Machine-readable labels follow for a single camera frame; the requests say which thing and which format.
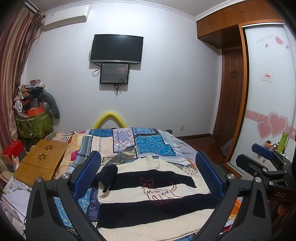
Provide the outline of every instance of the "wooden door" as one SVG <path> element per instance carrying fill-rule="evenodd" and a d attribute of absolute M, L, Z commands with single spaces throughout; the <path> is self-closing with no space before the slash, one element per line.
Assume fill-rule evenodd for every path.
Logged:
<path fill-rule="evenodd" d="M 256 0 L 246 1 L 239 4 L 245 22 L 264 19 L 264 15 Z"/>
<path fill-rule="evenodd" d="M 197 37 L 201 37 L 210 33 L 209 17 L 197 21 Z"/>
<path fill-rule="evenodd" d="M 209 16 L 209 25 L 211 33 L 226 28 L 226 23 L 222 10 L 215 12 Z"/>
<path fill-rule="evenodd" d="M 215 123 L 214 139 L 221 144 L 232 139 L 242 101 L 242 49 L 223 50 L 223 69 L 220 101 Z"/>
<path fill-rule="evenodd" d="M 223 11 L 226 27 L 234 26 L 244 22 L 244 18 L 242 17 L 242 12 L 238 4 L 224 8 L 222 11 Z"/>
<path fill-rule="evenodd" d="M 257 0 L 261 11 L 266 19 L 281 19 L 280 15 L 266 0 Z"/>

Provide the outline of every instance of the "cat embroidery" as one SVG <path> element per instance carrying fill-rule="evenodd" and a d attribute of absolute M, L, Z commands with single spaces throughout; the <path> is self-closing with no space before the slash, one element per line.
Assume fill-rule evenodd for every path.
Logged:
<path fill-rule="evenodd" d="M 179 196 L 174 195 L 173 191 L 177 189 L 175 183 L 170 182 L 173 185 L 172 189 L 164 190 L 160 188 L 153 188 L 154 178 L 151 178 L 149 181 L 146 181 L 141 177 L 142 188 L 144 189 L 144 193 L 148 196 L 149 200 L 155 201 L 158 206 L 161 204 L 167 204 L 169 201 L 175 198 L 181 198 Z"/>

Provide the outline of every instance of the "striped curtain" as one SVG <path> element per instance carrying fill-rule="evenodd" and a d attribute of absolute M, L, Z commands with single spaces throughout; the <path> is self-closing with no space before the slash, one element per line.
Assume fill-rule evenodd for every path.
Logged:
<path fill-rule="evenodd" d="M 0 36 L 0 153 L 17 139 L 13 99 L 43 16 L 23 6 Z"/>

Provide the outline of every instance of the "black screen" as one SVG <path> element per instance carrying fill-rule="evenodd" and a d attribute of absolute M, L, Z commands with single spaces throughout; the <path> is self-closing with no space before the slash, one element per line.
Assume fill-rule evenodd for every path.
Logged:
<path fill-rule="evenodd" d="M 91 62 L 141 63 L 143 37 L 96 34 L 91 48 Z"/>
<path fill-rule="evenodd" d="M 101 84 L 127 84 L 128 83 L 128 64 L 102 64 Z"/>

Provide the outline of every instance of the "white wall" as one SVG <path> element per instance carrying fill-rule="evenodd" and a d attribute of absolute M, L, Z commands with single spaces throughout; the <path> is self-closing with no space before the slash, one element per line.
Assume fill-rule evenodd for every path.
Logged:
<path fill-rule="evenodd" d="M 117 97 L 113 86 L 92 76 L 94 34 L 144 37 L 142 64 L 131 66 L 129 84 Z M 103 113 L 114 111 L 127 126 L 185 136 L 211 131 L 218 66 L 215 51 L 197 39 L 195 21 L 149 6 L 97 3 L 86 23 L 50 30 L 34 42 L 26 79 L 41 78 L 55 97 L 61 113 L 55 130 L 91 129 Z"/>
<path fill-rule="evenodd" d="M 221 81 L 222 81 L 222 49 L 218 50 L 219 55 L 219 68 L 218 70 L 218 83 L 217 83 L 217 95 L 216 95 L 216 102 L 215 102 L 215 108 L 213 113 L 213 121 L 212 121 L 212 127 L 210 133 L 213 134 L 216 118 L 217 118 L 217 112 L 219 107 L 219 100 L 220 100 L 220 92 L 221 92 Z"/>
<path fill-rule="evenodd" d="M 24 71 L 20 77 L 21 85 L 27 84 L 27 66 L 28 66 L 28 61 L 26 62 L 25 67 L 24 67 Z"/>

